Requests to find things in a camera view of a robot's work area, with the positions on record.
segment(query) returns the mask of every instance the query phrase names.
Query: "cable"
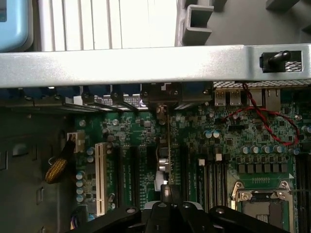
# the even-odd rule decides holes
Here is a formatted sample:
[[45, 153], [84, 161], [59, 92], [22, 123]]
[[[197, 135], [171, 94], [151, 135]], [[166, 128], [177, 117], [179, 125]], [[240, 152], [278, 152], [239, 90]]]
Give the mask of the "cable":
[[[252, 94], [250, 93], [249, 89], [248, 89], [248, 86], [246, 83], [243, 83], [242, 84], [243, 86], [243, 90], [246, 92], [246, 95], [247, 95], [247, 98], [251, 101], [251, 103], [253, 104], [253, 107], [247, 107], [247, 108], [244, 108], [244, 109], [239, 109], [237, 111], [235, 111], [234, 113], [231, 113], [229, 114], [228, 116], [226, 116], [225, 118], [223, 118], [223, 122], [225, 122], [229, 117], [237, 114], [237, 113], [240, 113], [240, 112], [243, 112], [243, 111], [248, 111], [248, 110], [255, 110], [256, 113], [258, 114], [258, 116], [260, 117], [264, 127], [266, 128], [266, 130], [268, 131], [268, 133], [271, 135], [271, 137], [279, 142], [279, 143], [282, 143], [283, 145], [285, 146], [290, 146], [290, 145], [295, 145], [299, 142], [299, 129], [297, 128], [297, 126], [295, 125], [295, 123], [293, 122], [293, 120], [289, 119], [288, 117], [278, 113], [278, 112], [273, 112], [273, 111], [269, 111], [265, 108], [258, 108], [255, 100], [253, 99], [253, 96]], [[270, 128], [269, 126], [269, 122], [267, 120], [267, 118], [262, 114], [262, 112], [266, 112], [268, 113], [269, 115], [273, 115], [273, 116], [278, 116], [278, 117], [282, 117], [283, 119], [285, 119], [286, 121], [288, 121], [292, 126], [293, 128], [295, 129], [296, 131], [296, 136], [295, 136], [295, 140], [293, 142], [284, 142], [282, 141], [280, 138], [278, 138], [274, 132], [272, 131], [272, 129]]]
[[45, 174], [46, 183], [51, 184], [58, 182], [60, 176], [63, 174], [68, 164], [68, 161], [70, 161], [73, 156], [75, 145], [75, 142], [69, 138], [59, 157], [55, 160], [55, 162]]

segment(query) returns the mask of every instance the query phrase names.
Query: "metal screw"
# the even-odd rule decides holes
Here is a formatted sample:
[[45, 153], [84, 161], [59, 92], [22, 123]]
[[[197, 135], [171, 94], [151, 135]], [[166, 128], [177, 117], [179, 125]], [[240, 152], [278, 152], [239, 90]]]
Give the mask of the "metal screw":
[[249, 196], [247, 193], [242, 193], [241, 198], [242, 198], [242, 200], [248, 200]]
[[184, 208], [190, 208], [190, 205], [189, 205], [188, 203], [184, 203], [184, 204], [183, 204], [183, 207], [184, 207]]
[[158, 207], [166, 207], [166, 204], [164, 204], [163, 202], [161, 202]]
[[224, 211], [224, 209], [217, 208], [216, 212], [219, 213], [219, 214], [223, 214], [225, 211]]
[[301, 121], [302, 120], [302, 116], [301, 115], [295, 115], [295, 120], [296, 121]]
[[129, 208], [126, 210], [128, 213], [134, 213], [135, 212], [135, 209], [134, 208]]
[[86, 121], [85, 120], [80, 120], [79, 125], [80, 125], [80, 127], [86, 126]]

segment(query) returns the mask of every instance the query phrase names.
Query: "black knob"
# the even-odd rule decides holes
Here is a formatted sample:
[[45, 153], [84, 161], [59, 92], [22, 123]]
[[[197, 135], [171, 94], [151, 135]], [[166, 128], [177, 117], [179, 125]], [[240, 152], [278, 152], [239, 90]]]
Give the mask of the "black knob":
[[269, 65], [278, 66], [282, 62], [287, 62], [291, 58], [291, 53], [289, 51], [279, 52], [277, 55], [269, 58]]

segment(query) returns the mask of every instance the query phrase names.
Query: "metal mesh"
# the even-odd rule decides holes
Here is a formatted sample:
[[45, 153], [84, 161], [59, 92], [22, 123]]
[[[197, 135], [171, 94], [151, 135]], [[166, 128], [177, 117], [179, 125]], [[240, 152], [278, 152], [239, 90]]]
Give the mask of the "metal mesh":
[[[287, 81], [262, 81], [257, 83], [248, 83], [249, 87], [293, 87], [311, 85], [311, 80], [287, 80]], [[215, 88], [242, 88], [242, 83], [235, 82], [214, 82]]]

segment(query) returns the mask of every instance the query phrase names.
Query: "green circuit board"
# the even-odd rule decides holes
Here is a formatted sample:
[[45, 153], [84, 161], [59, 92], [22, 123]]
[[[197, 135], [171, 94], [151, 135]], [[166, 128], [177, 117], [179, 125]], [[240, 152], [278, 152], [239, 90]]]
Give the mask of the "green circuit board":
[[[311, 123], [311, 112], [303, 104], [295, 103], [286, 92], [282, 93], [281, 100], [280, 112], [293, 119], [300, 129]], [[239, 108], [197, 106], [191, 110], [175, 111], [169, 114], [169, 127], [167, 124], [159, 125], [153, 114], [144, 111], [78, 116], [75, 126], [77, 131], [85, 133], [85, 151], [76, 154], [76, 166], [77, 170], [86, 172], [86, 196], [78, 204], [88, 205], [90, 214], [96, 213], [95, 168], [93, 161], [90, 163], [88, 160], [87, 149], [101, 142], [110, 142], [113, 148], [118, 148], [107, 155], [109, 211], [121, 204], [138, 204], [143, 209], [146, 202], [159, 199], [159, 192], [155, 191], [157, 168], [154, 166], [159, 145], [164, 145], [163, 153], [168, 153], [166, 147], [169, 147], [169, 182], [181, 185], [183, 196], [200, 203], [206, 211], [215, 205], [233, 207], [232, 194], [237, 182], [241, 182], [244, 190], [253, 192], [253, 195], [256, 191], [269, 193], [277, 190], [282, 182], [295, 190], [295, 157], [289, 149], [296, 147], [284, 147], [272, 139], [254, 112], [241, 112], [235, 119], [221, 121]], [[301, 115], [303, 120], [297, 120], [297, 115]], [[295, 130], [287, 121], [270, 117], [269, 122], [279, 138], [284, 141], [294, 139]], [[309, 140], [311, 138], [307, 135], [301, 138], [302, 142]], [[222, 155], [221, 162], [215, 162], [214, 157], [214, 162], [209, 160], [211, 154], [217, 153]], [[133, 176], [136, 177], [136, 186], [132, 183]], [[289, 212], [297, 216], [297, 198], [295, 194], [291, 197], [292, 203], [275, 200], [269, 205], [284, 209], [280, 227], [292, 232], [298, 223], [296, 218], [288, 217]], [[243, 211], [249, 206], [247, 202], [240, 201], [236, 208]], [[256, 216], [262, 220], [267, 218], [260, 213]]]

